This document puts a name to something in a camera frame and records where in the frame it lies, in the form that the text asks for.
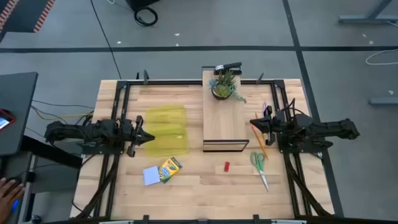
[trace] white cable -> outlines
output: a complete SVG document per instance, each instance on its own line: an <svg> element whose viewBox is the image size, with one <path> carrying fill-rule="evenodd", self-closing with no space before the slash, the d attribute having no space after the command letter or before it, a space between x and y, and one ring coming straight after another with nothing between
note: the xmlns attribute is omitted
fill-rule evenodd
<svg viewBox="0 0 398 224"><path fill-rule="evenodd" d="M395 24L395 23L393 23L393 22L387 22L387 23L390 24L390 25L393 25L393 26L398 27L398 25ZM398 51L398 49L394 49L394 50L383 50L383 51L381 51L381 52L372 54L372 55L370 55L370 56L366 59L366 63L367 63L368 65L398 65L398 62L390 62L390 63L371 63L371 62L369 62L369 59L370 59L370 58L373 58L373 57L375 57L375 56L377 56L377 55L379 55L379 54L383 54L383 53L386 53L386 52L395 52L395 51Z"/></svg>

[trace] wooden tabletop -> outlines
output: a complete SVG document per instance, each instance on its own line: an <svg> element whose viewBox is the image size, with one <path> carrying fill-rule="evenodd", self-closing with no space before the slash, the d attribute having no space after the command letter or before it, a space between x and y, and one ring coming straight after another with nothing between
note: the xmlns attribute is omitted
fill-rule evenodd
<svg viewBox="0 0 398 224"><path fill-rule="evenodd" d="M110 118L116 82L101 82L93 121ZM300 80L285 80L285 85L289 101L296 98L295 107L308 113ZM249 159L251 152L261 152L249 120L255 118L255 112L262 111L264 101L272 104L271 89L266 85L242 85L241 91L248 101L244 105L243 116L250 143L243 152L205 153L202 152L202 86L131 87L127 119L134 120L137 115L141 115L145 120L146 110L165 102L185 106L189 151L175 156L183 165L179 173L166 184L147 187L143 183L142 170L160 166L168 157L147 157L143 146L136 149L133 158L123 154L119 163L111 218L141 220L143 215L150 215L150 219L156 220L252 219L253 214L258 214L260 218L293 218L284 159L277 144L267 147L269 159L265 162L264 170L269 192ZM308 189L328 212L333 213L321 160L311 154L301 154L300 157ZM102 160L103 156L97 155L81 168L75 194L75 203L80 208L89 202L98 188ZM228 173L224 172L227 161L231 164ZM107 195L104 194L102 208L105 208ZM298 201L303 214L301 194L298 194ZM71 216L77 213L72 208Z"/></svg>

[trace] plant pot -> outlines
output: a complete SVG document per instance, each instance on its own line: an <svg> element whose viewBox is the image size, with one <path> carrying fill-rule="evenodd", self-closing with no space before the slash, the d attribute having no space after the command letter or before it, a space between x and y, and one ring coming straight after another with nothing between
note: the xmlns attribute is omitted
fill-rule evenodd
<svg viewBox="0 0 398 224"><path fill-rule="evenodd" d="M214 88L211 88L211 93L213 94L214 98L216 98L217 100L226 100L228 99L228 97L230 97L232 95L232 93L230 93L227 97L222 97L217 95L217 93L214 91Z"/></svg>

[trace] sticky note pad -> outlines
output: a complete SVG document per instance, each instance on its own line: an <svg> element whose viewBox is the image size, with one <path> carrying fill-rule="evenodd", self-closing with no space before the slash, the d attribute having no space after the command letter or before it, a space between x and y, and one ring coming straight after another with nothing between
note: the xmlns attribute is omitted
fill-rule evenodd
<svg viewBox="0 0 398 224"><path fill-rule="evenodd" d="M160 182L159 170L157 166L150 167L143 170L144 173L144 185L148 186Z"/></svg>

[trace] wooden board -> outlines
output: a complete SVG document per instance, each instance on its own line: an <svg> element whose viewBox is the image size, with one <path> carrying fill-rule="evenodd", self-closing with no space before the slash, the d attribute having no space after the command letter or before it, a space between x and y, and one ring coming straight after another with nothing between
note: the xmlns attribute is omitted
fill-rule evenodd
<svg viewBox="0 0 398 224"><path fill-rule="evenodd" d="M213 71L203 71L203 138L204 140L243 140L246 139L244 128L243 102L230 96L226 100L213 97L208 83L217 78ZM240 92L241 79L235 76L236 90Z"/></svg>
<svg viewBox="0 0 398 224"><path fill-rule="evenodd" d="M285 84L289 101L296 98L296 108L308 113L300 80L285 80ZM101 82L94 121L110 118L115 88L116 81ZM124 154L119 163L112 219L140 220L143 215L150 215L150 219L156 220L252 219L253 214L259 214L260 218L293 218L284 160L277 145L267 147L269 160L264 170L269 192L249 160L250 152L261 151L249 120L255 118L255 112L261 112L264 101L272 104L271 90L265 85L243 85L241 89L242 95L248 100L243 116L250 143L243 152L203 153L203 98L200 85L131 88L128 119L135 119L137 115L145 119L147 109L160 106L165 101L168 104L185 105L189 153L176 156L183 169L169 182L148 187L143 184L142 170L159 166L167 158L146 157L143 146L137 149L134 158ZM300 156L307 187L323 207L333 213L321 160L311 154ZM231 163L228 173L223 171L226 161ZM75 203L81 208L98 187L101 163L102 156L95 156L80 171ZM107 195L104 196L102 208ZM300 194L298 200L303 214ZM72 208L71 216L77 213Z"/></svg>

